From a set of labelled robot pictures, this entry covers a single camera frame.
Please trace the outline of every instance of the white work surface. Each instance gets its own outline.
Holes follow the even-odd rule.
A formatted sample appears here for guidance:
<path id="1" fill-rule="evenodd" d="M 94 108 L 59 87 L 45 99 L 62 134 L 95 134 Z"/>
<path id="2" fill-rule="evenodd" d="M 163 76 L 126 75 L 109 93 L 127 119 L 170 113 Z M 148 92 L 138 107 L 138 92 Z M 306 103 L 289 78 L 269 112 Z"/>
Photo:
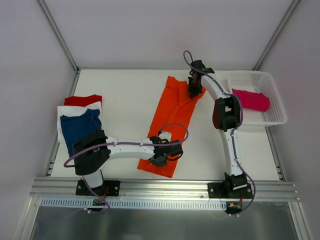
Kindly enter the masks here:
<path id="1" fill-rule="evenodd" d="M 228 71 L 217 71 L 217 80 L 227 87 Z M 81 70 L 75 96 L 102 96 L 102 129 L 118 139 L 145 139 L 168 76 L 186 81 L 188 70 Z M 212 123 L 214 101 L 206 92 L 198 100 L 172 179 L 224 180 L 225 155 L 218 130 Z M 239 128 L 240 157 L 247 173 L 256 181 L 278 181 L 274 158 L 264 127 Z M 67 147 L 60 144 L 52 177 L 79 177 L 74 168 L 64 168 L 69 158 Z M 138 170 L 139 159 L 107 160 L 102 166 L 105 178 L 168 179 Z"/>

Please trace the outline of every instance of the white plastic basket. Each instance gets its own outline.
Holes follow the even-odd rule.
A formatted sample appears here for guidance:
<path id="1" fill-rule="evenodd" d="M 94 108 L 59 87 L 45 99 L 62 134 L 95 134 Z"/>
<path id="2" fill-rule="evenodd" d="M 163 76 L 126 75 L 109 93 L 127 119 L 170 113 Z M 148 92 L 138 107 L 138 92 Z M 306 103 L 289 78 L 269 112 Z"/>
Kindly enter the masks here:
<path id="1" fill-rule="evenodd" d="M 281 101 L 276 84 L 272 76 L 263 71 L 231 71 L 228 74 L 228 87 L 263 93 L 270 99 L 270 108 L 266 112 L 243 109 L 243 124 L 272 126 L 285 124 L 288 120 L 284 105 Z"/>

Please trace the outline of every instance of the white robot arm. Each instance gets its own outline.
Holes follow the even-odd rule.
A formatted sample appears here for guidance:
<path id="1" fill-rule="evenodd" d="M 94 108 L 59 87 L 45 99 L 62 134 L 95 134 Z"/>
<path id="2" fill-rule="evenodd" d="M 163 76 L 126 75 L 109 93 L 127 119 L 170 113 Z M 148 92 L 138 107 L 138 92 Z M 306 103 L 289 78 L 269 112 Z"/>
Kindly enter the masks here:
<path id="1" fill-rule="evenodd" d="M 201 60 L 188 63 L 185 56 L 184 59 L 191 67 L 191 77 L 188 78 L 190 97 L 202 93 L 204 87 L 214 100 L 212 122 L 222 138 L 226 162 L 225 181 L 218 191 L 226 193 L 229 197 L 239 196 L 245 189 L 251 188 L 246 174 L 242 171 L 238 147 L 238 127 L 242 123 L 240 101 L 217 82 L 212 68 L 206 68 Z"/>
<path id="2" fill-rule="evenodd" d="M 101 195 L 105 186 L 100 167 L 107 160 L 140 158 L 149 160 L 152 165 L 163 167 L 167 165 L 167 161 L 176 161 L 182 156 L 181 142 L 171 141 L 171 133 L 166 131 L 143 140 L 120 140 L 105 136 L 103 130 L 98 130 L 73 145 L 74 166 L 67 165 L 68 161 L 64 166 L 74 167 L 75 174 L 83 176 L 88 186 Z"/>

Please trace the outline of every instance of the orange shirt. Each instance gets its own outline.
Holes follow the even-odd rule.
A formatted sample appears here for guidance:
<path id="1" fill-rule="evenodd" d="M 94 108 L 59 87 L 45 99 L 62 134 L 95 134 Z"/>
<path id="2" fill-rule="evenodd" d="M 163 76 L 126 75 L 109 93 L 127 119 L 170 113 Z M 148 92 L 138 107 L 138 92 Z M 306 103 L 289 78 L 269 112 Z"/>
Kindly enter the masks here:
<path id="1" fill-rule="evenodd" d="M 147 137 L 157 136 L 159 129 L 169 123 L 181 123 L 185 127 L 188 127 L 196 103 L 204 93 L 205 89 L 202 88 L 202 94 L 190 98 L 188 94 L 188 83 L 186 81 L 178 81 L 174 77 L 169 76 L 156 108 Z M 178 125 L 167 126 L 163 131 L 171 133 L 171 141 L 182 141 L 186 135 L 184 128 Z M 166 166 L 155 166 L 150 164 L 149 160 L 140 159 L 137 168 L 146 172 L 172 178 L 177 163 L 178 161 L 167 161 Z"/>

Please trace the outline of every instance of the metal corner post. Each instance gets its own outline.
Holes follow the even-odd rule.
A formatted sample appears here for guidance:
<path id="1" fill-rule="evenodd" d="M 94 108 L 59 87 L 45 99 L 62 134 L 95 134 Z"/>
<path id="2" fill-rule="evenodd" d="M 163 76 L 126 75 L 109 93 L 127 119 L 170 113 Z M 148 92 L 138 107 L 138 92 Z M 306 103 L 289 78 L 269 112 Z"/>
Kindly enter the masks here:
<path id="1" fill-rule="evenodd" d="M 261 68 L 262 63 L 265 61 L 266 57 L 268 56 L 269 52 L 271 51 L 272 47 L 275 45 L 277 39 L 279 38 L 280 34 L 284 30 L 285 26 L 289 22 L 294 11 L 297 9 L 297 6 L 302 0 L 292 0 L 290 6 L 286 10 L 285 14 L 283 15 L 280 23 L 276 27 L 274 33 L 272 34 L 269 42 L 267 43 L 266 47 L 264 48 L 261 56 L 259 57 L 257 63 L 255 64 L 253 70 L 258 71 Z"/>
<path id="2" fill-rule="evenodd" d="M 67 57 L 68 61 L 70 62 L 72 68 L 74 69 L 75 72 L 77 72 L 79 70 L 79 67 L 76 64 L 75 59 L 73 58 L 64 38 L 62 37 L 62 34 L 60 33 L 60 30 L 51 14 L 51 12 L 49 11 L 49 8 L 45 2 L 45 0 L 36 0 L 36 2 L 39 4 L 39 7 L 44 15 L 44 17 L 46 18 L 47 22 L 49 23 L 56 39 L 58 40 L 65 56 Z"/>

